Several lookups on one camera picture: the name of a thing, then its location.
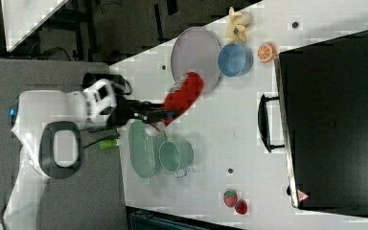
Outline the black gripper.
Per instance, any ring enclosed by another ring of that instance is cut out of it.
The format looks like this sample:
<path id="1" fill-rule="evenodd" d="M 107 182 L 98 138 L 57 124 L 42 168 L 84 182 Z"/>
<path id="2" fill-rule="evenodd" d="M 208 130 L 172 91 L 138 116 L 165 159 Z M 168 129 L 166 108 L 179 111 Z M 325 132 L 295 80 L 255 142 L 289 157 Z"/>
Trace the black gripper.
<path id="1" fill-rule="evenodd" d="M 141 120 L 145 124 L 154 124 L 170 119 L 173 114 L 165 111 L 162 103 L 151 103 L 128 100 L 122 96 L 116 97 L 116 107 L 108 118 L 110 126 L 124 126 L 130 119 Z"/>

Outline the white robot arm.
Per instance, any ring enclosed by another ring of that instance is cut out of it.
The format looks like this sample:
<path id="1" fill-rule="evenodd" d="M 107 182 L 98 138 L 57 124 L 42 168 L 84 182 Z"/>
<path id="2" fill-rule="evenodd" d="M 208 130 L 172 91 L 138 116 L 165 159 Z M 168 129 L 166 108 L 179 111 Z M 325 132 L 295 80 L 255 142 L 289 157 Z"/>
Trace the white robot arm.
<path id="1" fill-rule="evenodd" d="M 1 213 L 0 230 L 36 230 L 37 213 L 51 179 L 66 179 L 83 162 L 81 132 L 167 119 L 161 103 L 128 100 L 111 88 L 20 93 L 11 109 L 11 132 L 19 140 L 19 172 Z"/>

